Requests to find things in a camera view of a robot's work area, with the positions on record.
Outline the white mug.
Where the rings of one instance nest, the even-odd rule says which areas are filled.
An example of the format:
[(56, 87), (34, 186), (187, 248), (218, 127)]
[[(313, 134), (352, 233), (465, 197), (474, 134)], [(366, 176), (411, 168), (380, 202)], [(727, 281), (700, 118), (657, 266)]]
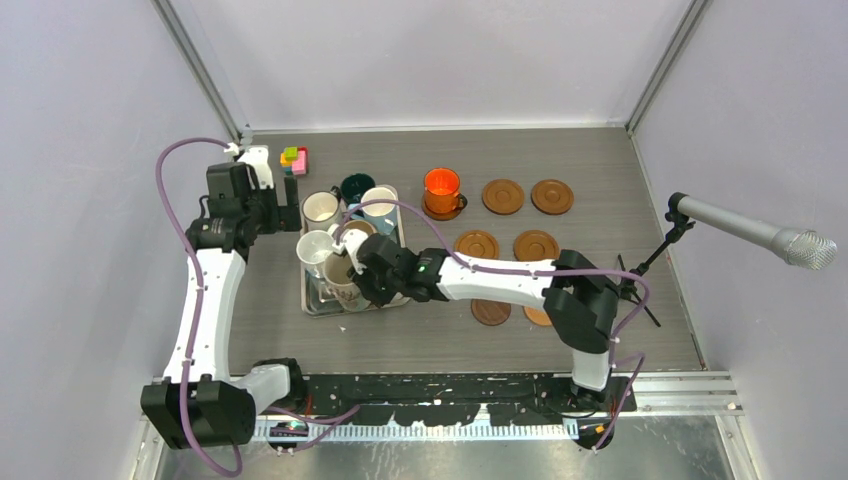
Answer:
[(342, 219), (344, 207), (336, 193), (319, 191), (301, 202), (301, 213), (307, 231), (326, 231)]

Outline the small white cup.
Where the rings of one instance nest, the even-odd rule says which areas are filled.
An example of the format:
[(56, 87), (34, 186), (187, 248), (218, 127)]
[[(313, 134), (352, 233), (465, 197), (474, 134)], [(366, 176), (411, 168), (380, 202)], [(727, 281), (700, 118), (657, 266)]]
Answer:
[(323, 277), (323, 266), (328, 257), (334, 254), (334, 241), (331, 234), (324, 230), (308, 231), (300, 237), (296, 245), (296, 254), (306, 273), (315, 278)]

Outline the beige tall mug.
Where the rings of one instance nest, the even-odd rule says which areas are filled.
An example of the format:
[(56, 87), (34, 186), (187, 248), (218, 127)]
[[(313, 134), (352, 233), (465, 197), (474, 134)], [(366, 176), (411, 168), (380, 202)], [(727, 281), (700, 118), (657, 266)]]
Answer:
[(350, 271), (354, 269), (350, 256), (331, 254), (324, 261), (322, 268), (329, 292), (345, 311), (358, 312), (370, 305), (352, 280)]

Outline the light blue mug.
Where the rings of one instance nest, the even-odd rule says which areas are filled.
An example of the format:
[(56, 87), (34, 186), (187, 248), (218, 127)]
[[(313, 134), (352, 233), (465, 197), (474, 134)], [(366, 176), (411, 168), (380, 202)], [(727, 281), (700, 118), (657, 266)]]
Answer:
[(379, 185), (367, 190), (361, 200), (369, 202), (353, 213), (361, 217), (382, 235), (390, 235), (398, 225), (398, 207), (393, 203), (385, 203), (385, 200), (397, 200), (397, 192), (388, 185)]

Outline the cream mug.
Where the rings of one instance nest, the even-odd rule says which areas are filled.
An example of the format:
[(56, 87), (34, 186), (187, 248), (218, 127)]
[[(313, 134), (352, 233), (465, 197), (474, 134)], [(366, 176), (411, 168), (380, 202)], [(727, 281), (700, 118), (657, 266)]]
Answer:
[(341, 237), (344, 237), (349, 231), (360, 231), (366, 236), (377, 233), (377, 229), (372, 224), (361, 219), (347, 221), (342, 227)]

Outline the ringed wooden coaster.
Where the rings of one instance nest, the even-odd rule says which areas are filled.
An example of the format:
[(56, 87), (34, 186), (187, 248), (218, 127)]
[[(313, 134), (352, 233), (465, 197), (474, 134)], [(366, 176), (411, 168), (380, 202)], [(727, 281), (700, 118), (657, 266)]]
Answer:
[(484, 206), (497, 215), (511, 215), (524, 205), (525, 194), (522, 187), (510, 179), (490, 181), (482, 191)]
[(544, 179), (537, 182), (531, 191), (532, 204), (547, 215), (562, 215), (573, 206), (575, 196), (572, 189), (556, 179)]
[(527, 230), (513, 243), (513, 254), (518, 261), (557, 259), (560, 248), (556, 239), (542, 230)]
[(454, 251), (482, 259), (498, 259), (500, 248), (492, 234), (483, 230), (469, 230), (462, 233), (454, 243)]
[(429, 218), (436, 220), (436, 221), (450, 221), (450, 220), (455, 219), (456, 217), (458, 217), (462, 213), (462, 209), (454, 209), (454, 210), (451, 210), (451, 211), (446, 212), (446, 213), (435, 212), (428, 207), (425, 200), (421, 201), (421, 208), (422, 208), (422, 211)]

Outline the orange translucent cup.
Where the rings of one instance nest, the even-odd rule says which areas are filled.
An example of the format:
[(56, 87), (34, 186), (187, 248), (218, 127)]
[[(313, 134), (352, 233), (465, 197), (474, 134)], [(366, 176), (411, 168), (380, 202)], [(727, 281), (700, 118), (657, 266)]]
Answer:
[(428, 207), (438, 213), (446, 213), (467, 206), (466, 197), (460, 192), (460, 177), (449, 168), (434, 168), (424, 177), (424, 200)]

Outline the dark walnut coaster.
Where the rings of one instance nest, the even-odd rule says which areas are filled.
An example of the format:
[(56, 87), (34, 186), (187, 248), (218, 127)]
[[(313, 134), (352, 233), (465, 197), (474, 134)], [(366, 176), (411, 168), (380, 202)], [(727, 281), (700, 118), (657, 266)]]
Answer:
[(509, 303), (473, 299), (471, 301), (471, 313), (481, 324), (486, 326), (498, 326), (506, 322), (512, 312)]

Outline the light wooden coaster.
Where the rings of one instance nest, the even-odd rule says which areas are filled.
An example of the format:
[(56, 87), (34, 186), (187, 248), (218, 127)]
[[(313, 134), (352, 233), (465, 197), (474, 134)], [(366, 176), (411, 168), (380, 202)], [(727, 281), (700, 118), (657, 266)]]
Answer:
[(552, 325), (550, 317), (543, 310), (524, 307), (523, 312), (525, 317), (537, 326), (550, 327)]

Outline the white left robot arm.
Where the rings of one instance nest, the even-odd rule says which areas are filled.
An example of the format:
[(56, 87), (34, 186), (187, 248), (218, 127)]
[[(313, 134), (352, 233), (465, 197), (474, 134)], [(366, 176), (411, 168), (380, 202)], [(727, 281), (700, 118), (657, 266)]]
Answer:
[(140, 406), (172, 449), (243, 445), (270, 407), (284, 414), (306, 402), (293, 358), (261, 360), (243, 377), (229, 372), (234, 303), (249, 250), (260, 235), (294, 232), (293, 194), (279, 206), (269, 167), (243, 161), (206, 172), (201, 214), (185, 231), (187, 297), (178, 340), (163, 378), (143, 388)]

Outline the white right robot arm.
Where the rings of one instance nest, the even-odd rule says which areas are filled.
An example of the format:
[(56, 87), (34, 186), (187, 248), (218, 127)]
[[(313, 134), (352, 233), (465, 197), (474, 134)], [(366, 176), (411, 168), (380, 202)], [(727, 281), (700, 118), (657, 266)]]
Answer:
[(380, 234), (347, 233), (335, 249), (353, 265), (348, 274), (377, 307), (396, 297), (429, 301), (488, 300), (542, 310), (572, 351), (571, 397), (596, 410), (611, 395), (610, 344), (619, 290), (611, 271), (564, 250), (533, 262), (475, 258), (444, 248), (419, 253)]

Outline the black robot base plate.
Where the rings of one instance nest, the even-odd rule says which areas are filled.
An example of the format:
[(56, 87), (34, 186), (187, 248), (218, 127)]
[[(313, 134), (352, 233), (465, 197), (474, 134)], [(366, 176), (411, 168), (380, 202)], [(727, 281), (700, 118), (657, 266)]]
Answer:
[(601, 394), (576, 394), (568, 375), (551, 373), (313, 374), (297, 378), (272, 405), (320, 418), (357, 406), (349, 422), (359, 426), (465, 426), (483, 413), (493, 426), (552, 425), (589, 414), (605, 418), (619, 405), (634, 412), (627, 383), (612, 377)]

